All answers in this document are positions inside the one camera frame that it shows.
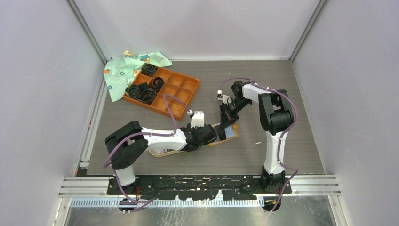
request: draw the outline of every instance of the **wooden tray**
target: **wooden tray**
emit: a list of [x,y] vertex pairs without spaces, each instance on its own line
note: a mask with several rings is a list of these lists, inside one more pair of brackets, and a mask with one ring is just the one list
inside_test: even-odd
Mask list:
[[[152,80],[157,77],[161,77],[165,84],[162,86],[161,90],[158,92],[151,105],[130,98],[126,94],[123,95],[123,98],[135,105],[170,117],[170,114],[164,103],[163,96],[166,94],[172,95],[181,100],[186,106],[189,106],[195,94],[197,93],[198,87],[200,86],[199,79],[195,79],[193,77],[161,67],[157,69],[153,77],[144,75],[142,73],[138,74],[133,81],[133,84],[139,85],[143,82],[147,82],[148,84],[150,84]],[[183,117],[187,114],[184,107],[176,100],[167,97],[167,103],[176,120],[181,121]]]

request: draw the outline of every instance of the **cloth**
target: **cloth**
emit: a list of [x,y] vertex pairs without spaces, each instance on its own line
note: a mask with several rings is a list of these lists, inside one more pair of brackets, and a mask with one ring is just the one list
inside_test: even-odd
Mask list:
[[171,66],[172,62],[163,56],[159,51],[133,55],[130,51],[123,53],[122,60],[108,61],[104,68],[105,83],[112,102],[120,100],[135,77],[140,73],[144,63],[149,63],[158,67]]

